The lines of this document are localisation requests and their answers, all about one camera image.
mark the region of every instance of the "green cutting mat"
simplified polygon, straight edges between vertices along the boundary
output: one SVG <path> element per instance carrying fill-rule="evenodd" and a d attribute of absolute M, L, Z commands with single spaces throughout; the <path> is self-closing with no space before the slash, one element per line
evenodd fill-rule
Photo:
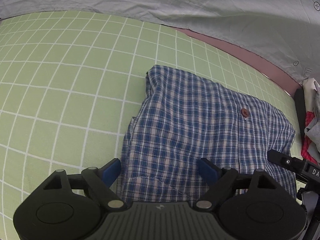
<path fill-rule="evenodd" d="M 299 131 L 294 101 L 252 67 L 172 28 L 89 12 L 32 13 L 0 25 L 0 238 L 15 209 L 56 169 L 119 157 L 154 64 L 268 101 Z M 300 156 L 299 135 L 292 155 Z"/>

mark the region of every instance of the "circular cover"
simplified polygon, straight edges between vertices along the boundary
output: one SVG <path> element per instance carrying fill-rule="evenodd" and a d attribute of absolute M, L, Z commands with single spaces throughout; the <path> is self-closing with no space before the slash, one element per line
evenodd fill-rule
<path fill-rule="evenodd" d="M 270 190 L 230 198 L 222 204 L 219 218 L 231 235 L 246 240 L 296 239 L 306 224 L 305 211 L 294 199 Z"/>
<path fill-rule="evenodd" d="M 73 194 L 30 195 L 16 210 L 13 223 L 21 239 L 76 240 L 100 222 L 100 208 L 91 199 Z"/>

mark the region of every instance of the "white grid line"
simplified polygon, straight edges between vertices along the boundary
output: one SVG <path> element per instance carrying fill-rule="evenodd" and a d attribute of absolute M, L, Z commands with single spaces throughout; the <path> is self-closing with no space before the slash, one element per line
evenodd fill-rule
<path fill-rule="evenodd" d="M 6 216 L 5 214 L 3 214 L 3 213 L 1 213 L 1 212 L 0 212 L 0 215 L 2 215 L 2 217 L 3 217 L 3 221 L 4 221 L 4 218 L 7 218 L 7 219 L 9 219 L 9 220 L 13 221 L 13 219 L 12 219 L 12 218 L 10 218 L 10 217 Z"/>
<path fill-rule="evenodd" d="M 230 63 L 230 67 L 231 67 L 231 70 L 232 70 L 232 74 L 235 75 L 235 73 L 233 72 L 233 68 L 232 68 L 232 64 L 231 64 L 230 58 L 228 58 L 228 60 L 229 60 L 229 63 Z M 239 90 L 238 82 L 237 82 L 236 77 L 235 77 L 235 81 L 236 81 L 236 86 L 237 86 L 236 88 L 237 88 L 237 90 Z"/>
<path fill-rule="evenodd" d="M 22 192 L 22 193 L 24 193 L 24 194 L 30 195 L 30 193 L 28 193 L 28 192 L 26 192 L 26 191 L 22 191 L 21 188 L 15 187 L 14 185 L 11 185 L 11 184 L 9 184 L 9 183 L 1 180 L 1 179 L 0 179 L 0 182 L 1 182 L 2 184 L 5 184 L 5 185 L 7 185 L 7 186 L 9 186 L 9 187 L 12 187 L 12 188 L 18 190 L 18 191 L 20 191 L 20 192 Z"/>
<path fill-rule="evenodd" d="M 120 36 L 121 36 L 121 37 L 124 37 L 124 38 L 129 38 L 129 39 L 135 39 L 135 40 L 137 39 L 137 38 L 133 38 L 133 37 L 129 37 L 129 36 L 124 36 L 124 35 L 120 35 Z M 146 41 L 146 40 L 143 40 L 143 39 L 140 39 L 140 41 L 149 42 L 149 43 L 151 43 L 151 44 L 155 44 L 155 45 L 158 45 L 158 46 L 161 45 L 161 46 L 163 46 L 163 47 L 165 47 L 165 48 L 174 50 L 173 48 L 171 48 L 171 47 L 169 47 L 169 46 L 166 46 L 166 45 L 163 45 L 163 44 L 159 44 L 159 43 L 156 43 L 156 42 Z M 28 45 L 35 45 L 35 44 L 38 44 L 38 43 L 37 43 L 37 42 L 30 42 L 30 43 L 28 43 Z M 68 43 L 57 43 L 57 42 L 54 42 L 54 43 L 52 43 L 52 42 L 42 42 L 41 44 L 46 44 L 46 45 L 52 45 L 52 44 L 55 44 L 55 45 L 69 45 Z M 3 48 L 3 47 L 8 46 L 8 45 L 12 45 L 12 44 L 2 45 L 2 46 L 0 46 L 0 48 Z M 14 44 L 14 45 L 25 45 L 25 43 L 17 43 L 17 44 Z M 97 47 L 97 46 L 92 46 L 92 45 L 84 45 L 84 44 L 74 44 L 74 46 L 75 46 L 75 47 L 88 47 L 88 48 L 111 50 L 111 49 L 108 49 L 108 48 L 102 48 L 102 47 Z M 188 55 L 192 56 L 192 54 L 189 54 L 189 53 L 184 52 L 184 51 L 182 51 L 182 50 L 178 50 L 178 49 L 177 49 L 177 51 L 178 51 L 178 52 L 183 52 L 183 53 L 185 53 L 185 54 L 188 54 Z M 123 52 L 123 53 L 126 53 L 126 54 L 132 54 L 132 53 L 126 52 L 126 51 L 119 51 L 119 52 Z"/>
<path fill-rule="evenodd" d="M 58 36 L 57 40 L 62 36 L 63 33 L 64 33 L 64 32 L 62 32 L 62 33 L 60 34 L 60 36 Z M 49 54 L 49 52 L 51 51 L 51 49 L 53 48 L 53 46 L 54 46 L 54 44 L 53 44 L 53 45 L 50 47 L 50 49 L 47 51 L 46 55 L 44 55 L 43 60 L 47 57 L 47 55 Z M 52 82 L 52 80 L 53 80 L 56 72 L 57 72 L 58 69 L 59 69 L 59 66 L 60 66 L 60 65 L 57 66 L 55 72 L 53 73 L 53 75 L 52 75 L 52 77 L 51 77 L 51 79 L 50 79 L 50 82 L 49 82 L 48 86 L 50 86 L 50 84 L 51 84 L 51 82 Z M 37 117 L 38 117 L 38 115 L 39 115 L 40 108 L 41 108 L 42 103 L 43 103 L 43 101 L 44 101 L 45 95 L 47 94 L 47 91 L 48 91 L 48 89 L 46 89 L 46 90 L 44 91 L 44 94 L 43 94 L 43 96 L 42 96 L 42 99 L 41 99 L 41 101 L 40 101 L 39 107 L 38 107 L 37 112 L 36 112 L 36 116 L 35 116 L 34 121 L 33 121 L 33 123 L 32 123 L 31 131 L 30 131 L 30 135 L 29 135 L 28 143 L 27 143 L 26 154 L 25 154 L 25 158 L 24 158 L 23 171 L 22 171 L 22 182 L 24 182 L 24 173 L 25 173 L 25 169 L 26 169 L 27 157 L 28 157 L 28 155 L 30 155 L 30 154 L 28 153 L 28 151 L 29 151 L 29 147 L 30 147 L 30 142 L 31 142 L 33 130 L 34 130 L 34 128 L 35 128 L 36 119 L 37 119 Z"/>
<path fill-rule="evenodd" d="M 8 69 L 6 70 L 6 73 L 7 73 L 8 70 L 10 69 L 10 67 L 11 67 L 11 65 L 12 65 L 12 62 L 11 62 L 11 64 L 9 65 Z M 23 67 L 24 67 L 24 65 L 20 68 L 17 76 L 16 76 L 15 79 L 14 79 L 14 82 L 17 80 L 17 78 L 18 78 L 20 72 L 22 71 Z M 4 103 L 3 103 L 3 105 L 2 105 L 2 109 L 3 109 L 3 107 L 5 106 L 5 103 L 6 103 L 7 99 L 8 99 L 8 97 L 9 97 L 9 94 L 10 94 L 10 92 L 11 92 L 11 90 L 12 90 L 12 87 L 13 87 L 13 86 L 11 86 L 10 89 L 9 89 L 9 91 L 8 91 L 8 94 L 7 94 L 7 96 L 6 96 L 5 100 L 4 100 Z M 22 100 L 21 100 L 21 102 L 20 102 L 18 111 L 19 111 L 19 109 L 20 109 L 20 107 L 21 107 L 22 101 L 23 101 L 23 98 L 22 98 Z M 13 121 L 13 124 L 12 124 L 12 127 L 11 127 L 11 131 L 10 131 L 9 139 L 8 139 L 8 146 L 9 146 L 9 144 L 10 144 L 10 140 L 11 140 L 11 136 L 12 136 L 12 132 L 13 132 L 13 128 L 14 128 L 14 125 L 15 125 L 16 120 L 17 120 L 17 115 L 15 115 L 14 121 Z M 7 156 L 8 156 L 8 148 L 6 149 L 5 155 L 4 155 L 4 164 L 3 164 L 3 169 L 2 169 L 2 181 L 4 181 L 5 164 L 6 164 Z M 1 190 L 1 197 L 2 197 L 2 213 L 4 213 L 3 187 L 2 187 L 2 190 Z M 5 232 L 5 237 L 6 237 L 6 239 L 7 239 L 5 224 L 4 224 L 4 232 Z"/>
<path fill-rule="evenodd" d="M 191 51 L 192 51 L 192 59 L 193 59 L 193 68 L 195 70 L 195 74 L 197 74 L 197 70 L 196 70 L 196 62 L 195 62 L 195 56 L 193 54 L 193 42 L 192 42 L 192 38 L 190 37 L 190 40 L 191 40 Z"/>
<path fill-rule="evenodd" d="M 76 90 L 68 90 L 68 89 L 63 89 L 63 88 L 52 88 L 52 87 L 48 87 L 48 86 L 36 86 L 36 85 L 27 85 L 27 84 L 17 84 L 17 83 L 11 83 L 11 82 L 0 82 L 0 84 L 15 85 L 15 86 L 21 86 L 21 87 L 43 88 L 43 89 L 63 91 L 63 92 L 67 92 L 67 93 L 73 93 L 73 94 L 79 94 L 79 95 L 85 95 L 85 96 L 95 97 L 94 94 L 79 92 L 79 91 L 76 91 Z M 123 101 L 123 99 L 106 97 L 106 96 L 100 96 L 100 95 L 97 95 L 97 97 L 98 97 L 98 98 L 111 99 L 111 100 L 115 100 L 115 101 L 121 101 L 121 102 Z M 133 101 L 128 101 L 128 100 L 126 100 L 125 102 L 131 103 L 131 104 L 135 104 L 135 105 L 141 105 L 141 103 L 133 102 Z"/>
<path fill-rule="evenodd" d="M 128 76 L 127 84 L 126 84 L 125 90 L 124 90 L 124 98 L 123 98 L 124 101 L 125 101 L 126 96 L 127 96 L 127 91 L 128 91 L 128 87 L 129 87 L 130 75 L 131 75 L 131 72 L 132 72 L 133 62 L 134 62 L 134 58 L 135 58 L 135 56 L 136 56 L 136 52 L 137 52 L 137 48 L 138 48 L 138 44 L 139 44 L 141 32 L 142 32 L 142 29 L 143 29 L 143 25 L 144 25 L 144 22 L 143 22 L 142 25 L 141 25 L 140 32 L 139 32 L 139 36 L 138 36 L 138 40 L 137 40 L 137 43 L 136 43 L 136 47 L 135 47 L 135 49 L 134 49 L 134 53 L 133 53 L 133 57 L 132 57 L 131 65 L 130 65 L 129 76 Z M 118 125 L 118 133 L 120 133 L 120 131 L 121 131 L 121 123 L 122 123 L 123 111 L 124 111 L 124 102 L 122 102 L 122 106 L 121 106 L 120 120 L 119 120 L 119 125 Z M 115 157 L 117 156 L 117 152 L 118 152 L 118 144 L 119 144 L 119 136 L 117 136 L 117 140 L 116 140 L 116 148 L 115 148 L 115 155 L 114 155 Z"/>
<path fill-rule="evenodd" d="M 158 39 L 157 39 L 157 48 L 156 48 L 156 58 L 155 58 L 155 64 L 157 65 L 157 60 L 158 60 L 158 48 L 159 48 L 159 38 L 160 38 L 160 29 L 161 25 L 159 25 L 159 31 L 158 31 Z"/>
<path fill-rule="evenodd" d="M 176 55 L 176 68 L 178 68 L 177 37 L 178 37 L 178 32 L 176 30 L 176 36 L 175 36 L 175 39 L 174 39 L 175 49 L 176 49 L 176 52 L 175 52 L 175 55 Z"/>
<path fill-rule="evenodd" d="M 242 76 L 243 76 L 243 78 L 244 78 L 242 69 L 241 69 L 240 66 L 239 66 L 239 68 L 240 68 L 241 74 L 242 74 Z M 244 78 L 244 84 L 245 84 L 245 87 L 247 88 L 247 92 L 249 93 L 249 89 L 248 89 L 247 82 L 246 82 L 245 78 Z"/>
<path fill-rule="evenodd" d="M 263 82 L 264 87 L 265 87 L 265 90 L 264 90 L 260 85 L 259 85 L 258 87 L 259 87 L 263 92 L 265 92 L 265 93 L 266 93 L 266 96 L 268 96 L 268 98 L 269 98 L 269 100 L 267 101 L 267 100 L 265 99 L 265 93 L 262 92 L 263 100 L 266 101 L 266 102 L 268 102 L 268 103 L 270 103 L 270 102 L 272 102 L 272 99 L 273 99 L 274 102 L 275 102 L 275 107 L 279 108 L 278 106 L 276 106 L 276 100 L 278 100 L 278 99 L 275 98 L 274 95 L 272 95 L 272 94 L 270 94 L 270 93 L 268 92 L 268 89 L 267 89 L 267 87 L 266 87 L 266 84 L 269 85 L 269 86 L 273 86 L 274 88 L 275 88 L 275 85 L 276 85 L 278 91 L 283 91 L 284 93 L 286 93 L 286 91 L 283 90 L 281 87 L 279 87 L 277 84 L 275 84 L 275 83 L 274 83 L 272 80 L 270 80 L 266 75 L 264 75 L 264 76 L 266 77 L 266 80 L 261 79 L 261 78 L 258 77 L 258 75 L 257 75 L 257 73 L 260 73 L 260 72 L 258 72 L 256 69 L 252 68 L 252 67 L 249 66 L 249 65 L 246 65 L 246 66 L 247 66 L 247 71 L 249 72 L 250 79 L 251 79 L 251 81 L 252 81 L 252 82 L 250 82 L 250 83 L 253 84 L 253 80 L 252 80 L 251 74 L 254 75 L 254 76 L 256 76 L 258 81 L 261 80 L 261 82 Z M 256 85 L 255 85 L 255 84 L 253 84 L 253 88 L 254 88 L 255 93 L 256 93 L 256 95 L 257 95 L 257 90 L 256 90 Z M 282 94 L 282 99 L 283 99 L 283 101 L 288 101 L 288 100 L 292 101 L 292 100 L 293 100 L 290 95 L 288 95 L 288 97 L 284 97 L 284 94 Z M 287 119 L 289 119 L 289 121 L 290 121 L 291 124 L 292 124 L 292 123 L 294 124 L 294 127 L 295 127 L 295 126 L 298 126 L 297 120 L 296 120 L 295 118 L 292 118 L 292 115 L 289 113 L 289 108 L 288 108 L 288 106 L 287 106 L 286 104 L 280 102 L 280 101 L 279 101 L 279 103 L 280 103 L 281 108 L 284 107 L 284 109 L 282 109 L 282 112 L 284 113 L 285 117 L 286 117 Z"/>
<path fill-rule="evenodd" d="M 80 36 L 80 34 L 82 33 L 82 31 L 86 28 L 86 26 L 90 23 L 90 21 L 92 20 L 93 16 L 94 16 L 94 14 L 92 15 L 91 19 L 89 19 L 88 22 L 84 25 L 84 27 L 82 28 L 82 30 L 78 33 L 78 35 L 77 35 L 76 38 L 74 39 L 74 41 L 73 41 L 73 43 L 71 44 L 71 46 L 74 44 L 74 42 L 76 41 L 76 39 Z M 96 38 L 95 38 L 94 41 L 92 42 L 92 45 L 93 45 L 94 42 L 97 40 L 98 36 L 99 36 L 99 35 L 96 36 Z M 52 147 L 52 153 L 51 153 L 51 159 L 50 159 L 50 166 L 49 166 L 49 175 L 51 174 L 52 161 L 53 161 L 53 157 L 54 157 L 54 151 L 55 151 L 55 148 L 56 148 L 56 145 L 57 145 L 58 135 L 59 135 L 59 132 L 60 132 L 60 127 L 61 127 L 61 124 L 62 124 L 62 119 L 63 119 L 63 116 L 64 116 L 64 112 L 65 112 L 65 110 L 66 110 L 66 108 L 67 108 L 67 104 L 68 104 L 68 101 L 69 101 L 69 98 L 70 98 L 70 95 L 71 95 L 71 91 L 72 91 L 74 85 L 76 84 L 76 80 L 77 80 L 78 75 L 79 75 L 79 73 L 80 73 L 80 71 L 81 71 L 82 65 L 84 64 L 85 60 L 87 59 L 87 57 L 88 57 L 91 49 L 92 49 L 92 47 L 90 47 L 90 48 L 88 49 L 87 54 L 85 55 L 85 57 L 84 57 L 84 59 L 83 59 L 83 61 L 82 61 L 82 64 L 80 65 L 80 67 L 79 67 L 79 69 L 78 69 L 78 72 L 77 72 L 77 74 L 76 74 L 76 76 L 75 76 L 75 78 L 74 78 L 74 80 L 73 80 L 72 85 L 71 85 L 70 92 L 68 93 L 67 100 L 65 101 L 65 104 L 64 104 L 64 106 L 63 106 L 63 110 L 62 110 L 62 112 L 61 112 L 61 116 L 60 116 L 58 128 L 57 128 L 57 131 L 56 131 L 56 135 L 55 135 L 54 143 L 53 143 L 53 147 Z"/>
<path fill-rule="evenodd" d="M 0 146 L 3 147 L 3 148 L 6 148 L 6 149 L 8 149 L 8 150 L 12 150 L 12 151 L 14 151 L 14 152 L 17 152 L 17 153 L 20 153 L 20 154 L 23 154 L 23 155 L 27 155 L 27 156 L 29 156 L 29 157 L 32 157 L 32 158 L 35 158 L 35 159 L 42 160 L 42 161 L 45 161 L 45 162 L 50 163 L 50 159 L 48 159 L 48 158 L 40 157 L 40 156 L 33 155 L 33 154 L 30 154 L 30 153 L 27 154 L 27 153 L 25 153 L 25 152 L 23 152 L 23 151 L 21 151 L 21 150 L 18 150 L 18 149 L 9 147 L 9 146 L 4 145 L 4 144 L 0 144 Z M 73 165 L 73 164 L 69 164 L 69 163 L 58 162 L 58 161 L 55 161 L 55 160 L 53 160 L 52 162 L 55 163 L 55 164 L 67 166 L 67 167 L 70 167 L 70 168 L 76 168 L 76 169 L 79 169 L 79 168 L 80 168 L 80 166 Z"/>
<path fill-rule="evenodd" d="M 250 83 L 253 84 L 254 92 L 256 93 L 256 96 L 258 96 L 257 91 L 256 91 L 256 88 L 255 88 L 255 85 L 254 85 L 253 80 L 252 80 L 252 77 L 250 76 L 250 71 L 249 71 L 248 69 L 247 69 L 247 71 L 249 72 L 249 77 L 250 77 L 250 79 L 251 79 L 251 82 L 250 82 Z"/>
<path fill-rule="evenodd" d="M 93 101 L 93 105 L 92 105 L 92 108 L 91 108 L 91 111 L 90 111 L 90 116 L 89 116 L 89 120 L 88 120 L 88 125 L 87 127 L 90 127 L 90 124 L 91 124 L 91 120 L 92 120 L 92 116 L 93 116 L 93 111 L 94 111 L 94 107 L 95 107 L 95 104 L 96 104 L 96 101 L 97 101 L 97 97 L 98 97 L 98 94 L 99 94 L 99 91 L 100 91 L 100 87 L 101 87 L 101 84 L 102 84 L 102 81 L 103 81 L 103 77 L 106 73 L 106 69 L 108 67 L 108 64 L 109 64 L 109 61 L 111 59 L 111 56 L 112 56 L 112 53 L 116 47 L 116 44 L 118 43 L 118 40 L 119 40 L 119 37 L 120 37 L 120 34 L 125 26 L 125 23 L 127 22 L 127 18 L 125 19 L 122 27 L 121 27 L 121 30 L 115 40 L 115 43 L 113 44 L 113 47 L 112 47 L 112 50 L 109 54 L 109 57 L 108 57 L 108 60 L 107 60 L 107 63 L 106 63 L 106 66 L 103 70 L 103 73 L 102 73 L 102 76 L 100 78 L 100 82 L 99 82 L 99 85 L 98 85 L 98 88 L 97 88 L 97 92 L 96 92 L 96 96 L 94 97 L 94 101 Z M 89 131 L 86 130 L 86 133 L 85 133 L 85 136 L 84 136 L 84 143 L 83 143 L 83 146 L 82 146 L 82 154 L 81 154 L 81 161 L 80 161 L 80 171 L 82 169 L 82 166 L 83 166 L 83 161 L 84 161 L 84 152 L 85 152 L 85 147 L 86 147 L 86 141 L 87 141 L 87 138 L 88 138 L 88 134 L 89 134 Z"/>
<path fill-rule="evenodd" d="M 209 68 L 209 72 L 210 72 L 210 78 L 212 80 L 212 73 L 211 73 L 211 68 L 210 68 L 210 62 L 209 62 L 209 58 L 208 58 L 208 53 L 207 53 L 207 44 L 204 43 L 204 47 L 205 47 L 205 55 L 207 57 L 207 62 L 208 62 L 208 68 Z"/>

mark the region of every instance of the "metal screw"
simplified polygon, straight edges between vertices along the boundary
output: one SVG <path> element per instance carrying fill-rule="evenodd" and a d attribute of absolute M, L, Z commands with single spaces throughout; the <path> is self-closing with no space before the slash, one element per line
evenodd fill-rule
<path fill-rule="evenodd" d="M 207 200 L 200 200 L 196 203 L 196 206 L 201 209 L 208 209 L 212 206 L 212 203 Z"/>
<path fill-rule="evenodd" d="M 111 200 L 108 202 L 108 206 L 111 208 L 121 208 L 124 205 L 124 203 L 121 200 Z"/>

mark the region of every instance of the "pile of clothes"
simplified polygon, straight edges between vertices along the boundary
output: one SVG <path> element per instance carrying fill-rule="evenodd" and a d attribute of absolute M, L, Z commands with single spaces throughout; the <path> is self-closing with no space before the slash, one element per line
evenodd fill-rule
<path fill-rule="evenodd" d="M 294 136 L 284 114 L 269 103 L 155 65 L 125 134 L 117 194 L 126 202 L 194 202 L 208 189 L 197 170 L 204 157 L 240 173 L 264 169 L 295 197 L 294 173 L 267 161 L 270 149 L 290 155 Z"/>
<path fill-rule="evenodd" d="M 320 86 L 314 78 L 303 81 L 303 92 L 306 106 L 305 138 L 301 156 L 320 164 Z"/>

